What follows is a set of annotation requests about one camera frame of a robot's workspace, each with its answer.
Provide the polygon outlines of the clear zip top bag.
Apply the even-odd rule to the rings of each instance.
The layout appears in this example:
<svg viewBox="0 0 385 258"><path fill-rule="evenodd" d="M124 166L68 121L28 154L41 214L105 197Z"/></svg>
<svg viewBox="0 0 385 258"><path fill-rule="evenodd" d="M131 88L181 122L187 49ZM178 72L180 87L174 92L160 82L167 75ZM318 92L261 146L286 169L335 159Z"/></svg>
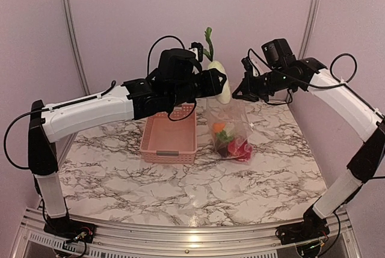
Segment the clear zip top bag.
<svg viewBox="0 0 385 258"><path fill-rule="evenodd" d="M232 99L222 104L209 98L206 118L216 153L223 159L248 164L253 155L253 146L248 141L253 125L247 118L244 103Z"/></svg>

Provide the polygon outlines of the aluminium corner post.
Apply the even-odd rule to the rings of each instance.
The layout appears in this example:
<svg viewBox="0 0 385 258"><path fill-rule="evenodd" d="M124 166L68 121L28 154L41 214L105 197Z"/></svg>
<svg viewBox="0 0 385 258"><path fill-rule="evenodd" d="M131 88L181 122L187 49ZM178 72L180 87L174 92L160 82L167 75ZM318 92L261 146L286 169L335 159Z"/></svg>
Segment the aluminium corner post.
<svg viewBox="0 0 385 258"><path fill-rule="evenodd" d="M72 54L75 62L76 71L78 73L80 85L84 95L89 95L90 89L88 86L88 81L85 74L84 65L82 62L82 57L78 46L78 41L76 38L75 24L73 21L73 14L72 14L70 0L62 0L62 3L63 3L63 10L65 15L67 32L69 35L70 46L72 48Z"/></svg>
<svg viewBox="0 0 385 258"><path fill-rule="evenodd" d="M302 59L306 57L309 49L310 41L312 38L313 30L315 29L315 23L318 16L318 10L321 0L310 0L309 9L306 17L306 23L303 33L303 38L300 44L300 50L298 58Z"/></svg>

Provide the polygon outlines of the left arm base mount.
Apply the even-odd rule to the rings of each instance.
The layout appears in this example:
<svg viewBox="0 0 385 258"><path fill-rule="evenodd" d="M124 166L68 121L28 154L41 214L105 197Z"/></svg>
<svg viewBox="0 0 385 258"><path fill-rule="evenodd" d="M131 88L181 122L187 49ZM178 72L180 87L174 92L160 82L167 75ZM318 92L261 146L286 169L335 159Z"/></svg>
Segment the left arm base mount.
<svg viewBox="0 0 385 258"><path fill-rule="evenodd" d="M48 214L43 214L45 221L44 231L46 233L66 238L70 242L85 241L86 243L92 243L96 225L92 223L86 223L82 221L73 220L66 213L64 217L51 218Z"/></svg>

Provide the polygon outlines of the pink plastic basket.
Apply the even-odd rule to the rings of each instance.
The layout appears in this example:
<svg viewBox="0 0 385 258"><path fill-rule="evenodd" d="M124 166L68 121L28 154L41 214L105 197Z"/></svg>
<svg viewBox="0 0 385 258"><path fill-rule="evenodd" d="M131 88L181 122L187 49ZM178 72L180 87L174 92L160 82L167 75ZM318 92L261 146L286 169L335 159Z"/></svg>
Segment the pink plastic basket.
<svg viewBox="0 0 385 258"><path fill-rule="evenodd" d="M149 117L140 152L145 162L192 164L197 153L197 115L193 104L183 104L171 114Z"/></svg>

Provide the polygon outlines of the red pepper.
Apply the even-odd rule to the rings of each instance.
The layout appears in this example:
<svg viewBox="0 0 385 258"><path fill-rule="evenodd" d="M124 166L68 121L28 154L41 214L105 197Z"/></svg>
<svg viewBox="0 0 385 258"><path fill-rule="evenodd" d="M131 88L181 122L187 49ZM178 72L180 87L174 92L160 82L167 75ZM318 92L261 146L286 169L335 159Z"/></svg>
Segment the red pepper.
<svg viewBox="0 0 385 258"><path fill-rule="evenodd" d="M249 163L250 159L251 159L251 154L250 153L246 153L243 156L237 157L236 161L240 162L240 163Z"/></svg>
<svg viewBox="0 0 385 258"><path fill-rule="evenodd" d="M227 150L231 156L240 158L243 156L250 156L253 148L248 143L248 140L243 141L242 139L238 138L228 144Z"/></svg>

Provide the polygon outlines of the orange pepper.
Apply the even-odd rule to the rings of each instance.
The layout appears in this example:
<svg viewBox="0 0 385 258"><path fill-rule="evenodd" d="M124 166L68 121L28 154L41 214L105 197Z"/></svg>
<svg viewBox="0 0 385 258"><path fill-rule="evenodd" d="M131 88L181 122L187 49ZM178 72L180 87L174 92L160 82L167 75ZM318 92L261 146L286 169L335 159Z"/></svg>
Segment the orange pepper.
<svg viewBox="0 0 385 258"><path fill-rule="evenodd" d="M226 127L226 124L225 123L214 123L212 125L212 130L215 134L217 133L220 133L224 130L224 128Z"/></svg>

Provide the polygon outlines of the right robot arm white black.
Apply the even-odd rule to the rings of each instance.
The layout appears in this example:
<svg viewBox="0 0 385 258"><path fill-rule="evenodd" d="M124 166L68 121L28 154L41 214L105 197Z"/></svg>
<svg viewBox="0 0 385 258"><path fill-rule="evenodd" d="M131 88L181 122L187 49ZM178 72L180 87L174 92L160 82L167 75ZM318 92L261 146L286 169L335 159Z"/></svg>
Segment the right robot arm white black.
<svg viewBox="0 0 385 258"><path fill-rule="evenodd" d="M310 239L321 229L321 220L348 202L375 173L384 158L384 117L365 104L343 81L337 81L325 65L314 58L296 60L288 65L255 76L246 66L244 78L233 92L234 99L268 101L280 90L301 88L323 100L358 134L363 144L351 158L346 170L304 214L298 234Z"/></svg>

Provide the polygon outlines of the aluminium front rail frame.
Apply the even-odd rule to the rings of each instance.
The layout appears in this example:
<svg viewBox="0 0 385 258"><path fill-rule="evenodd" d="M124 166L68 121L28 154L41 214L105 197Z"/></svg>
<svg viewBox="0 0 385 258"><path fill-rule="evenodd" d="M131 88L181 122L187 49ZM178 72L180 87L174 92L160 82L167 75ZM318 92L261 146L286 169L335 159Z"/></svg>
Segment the aluminium front rail frame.
<svg viewBox="0 0 385 258"><path fill-rule="evenodd" d="M324 257L361 257L346 212L327 220L330 233L297 244L283 245L280 222L250 226L147 226L72 217L96 226L87 257L303 257L306 249L321 247Z"/></svg>

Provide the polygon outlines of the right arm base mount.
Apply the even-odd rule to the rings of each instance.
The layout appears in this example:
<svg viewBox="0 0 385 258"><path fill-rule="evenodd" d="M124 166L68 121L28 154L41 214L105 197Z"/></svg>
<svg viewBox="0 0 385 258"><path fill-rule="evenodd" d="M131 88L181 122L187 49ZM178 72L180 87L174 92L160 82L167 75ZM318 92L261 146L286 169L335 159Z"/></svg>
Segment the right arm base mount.
<svg viewBox="0 0 385 258"><path fill-rule="evenodd" d="M329 234L327 220L317 216L312 208L305 211L302 222L280 225L275 232L282 245L326 237Z"/></svg>

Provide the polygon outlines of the dark purple pepper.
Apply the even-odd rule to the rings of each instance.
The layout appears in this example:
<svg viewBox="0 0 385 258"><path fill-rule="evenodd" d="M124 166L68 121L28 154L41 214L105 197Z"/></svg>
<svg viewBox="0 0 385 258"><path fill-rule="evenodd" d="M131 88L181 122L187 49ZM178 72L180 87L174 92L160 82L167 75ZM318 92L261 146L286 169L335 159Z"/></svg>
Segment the dark purple pepper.
<svg viewBox="0 0 385 258"><path fill-rule="evenodd" d="M222 157L222 158L228 158L231 157L232 154L228 151L227 147L222 147L217 149L217 153Z"/></svg>

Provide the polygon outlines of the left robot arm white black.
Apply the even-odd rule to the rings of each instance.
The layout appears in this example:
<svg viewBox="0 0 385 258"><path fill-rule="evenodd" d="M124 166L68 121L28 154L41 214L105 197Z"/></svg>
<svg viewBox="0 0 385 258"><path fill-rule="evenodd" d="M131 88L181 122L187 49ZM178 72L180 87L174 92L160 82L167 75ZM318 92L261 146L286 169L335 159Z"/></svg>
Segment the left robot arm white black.
<svg viewBox="0 0 385 258"><path fill-rule="evenodd" d="M126 81L107 93L43 106L33 104L28 131L28 166L40 189L52 226L61 236L76 232L68 218L54 143L68 135L116 121L140 120L201 97L220 95L227 76L217 69L190 73L184 80L164 80L155 69L148 77Z"/></svg>

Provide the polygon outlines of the left aluminium corner post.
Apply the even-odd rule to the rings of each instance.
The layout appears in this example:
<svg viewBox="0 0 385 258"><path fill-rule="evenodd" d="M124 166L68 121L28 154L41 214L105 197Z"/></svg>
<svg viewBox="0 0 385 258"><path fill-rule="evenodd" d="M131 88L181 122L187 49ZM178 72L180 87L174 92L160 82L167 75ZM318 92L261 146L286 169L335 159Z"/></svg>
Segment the left aluminium corner post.
<svg viewBox="0 0 385 258"><path fill-rule="evenodd" d="M76 71L78 73L80 85L84 95L89 95L90 89L88 86L88 81L85 74L84 65L82 62L82 57L78 46L78 41L76 38L75 24L73 21L73 14L72 14L70 0L62 0L62 3L63 3L63 10L65 15L67 32L69 35L70 46L72 48L72 54L75 62Z"/></svg>

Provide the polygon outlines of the right aluminium corner post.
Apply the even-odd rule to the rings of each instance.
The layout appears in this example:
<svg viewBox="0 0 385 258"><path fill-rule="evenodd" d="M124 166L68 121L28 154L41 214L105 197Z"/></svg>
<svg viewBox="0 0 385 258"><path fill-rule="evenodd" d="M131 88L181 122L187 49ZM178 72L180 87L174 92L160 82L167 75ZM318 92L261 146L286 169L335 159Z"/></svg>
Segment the right aluminium corner post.
<svg viewBox="0 0 385 258"><path fill-rule="evenodd" d="M312 38L313 30L315 29L315 23L318 16L318 10L321 0L310 0L309 9L306 17L306 23L303 33L303 38L300 44L300 50L298 58L302 59L306 57L309 49L310 41Z"/></svg>

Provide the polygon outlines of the red pepper front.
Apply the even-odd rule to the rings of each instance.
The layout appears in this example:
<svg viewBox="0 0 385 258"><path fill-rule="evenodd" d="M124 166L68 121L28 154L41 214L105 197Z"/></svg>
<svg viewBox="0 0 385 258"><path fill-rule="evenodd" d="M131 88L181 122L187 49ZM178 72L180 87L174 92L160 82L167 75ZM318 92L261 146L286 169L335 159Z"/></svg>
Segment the red pepper front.
<svg viewBox="0 0 385 258"><path fill-rule="evenodd" d="M243 156L237 157L236 161L240 162L240 163L249 163L250 159L251 159L251 154L250 153L246 153Z"/></svg>

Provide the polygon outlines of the white cabbage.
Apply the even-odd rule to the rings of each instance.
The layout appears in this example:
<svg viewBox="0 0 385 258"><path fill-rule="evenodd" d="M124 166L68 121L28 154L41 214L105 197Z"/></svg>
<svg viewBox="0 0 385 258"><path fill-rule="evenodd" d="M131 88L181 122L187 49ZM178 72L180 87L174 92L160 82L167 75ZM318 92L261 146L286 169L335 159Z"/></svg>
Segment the white cabbage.
<svg viewBox="0 0 385 258"><path fill-rule="evenodd" d="M236 129L234 124L226 124L224 130L216 134L216 138L219 142L228 144L235 139Z"/></svg>
<svg viewBox="0 0 385 258"><path fill-rule="evenodd" d="M207 27L205 29L205 40L208 44L208 49L203 49L203 54L210 61L208 65L209 70L214 70L215 81L218 82L220 86L221 93L216 95L216 99L223 105L230 103L231 92L230 85L226 75L224 66L217 60L214 60L214 46L211 40L212 28Z"/></svg>

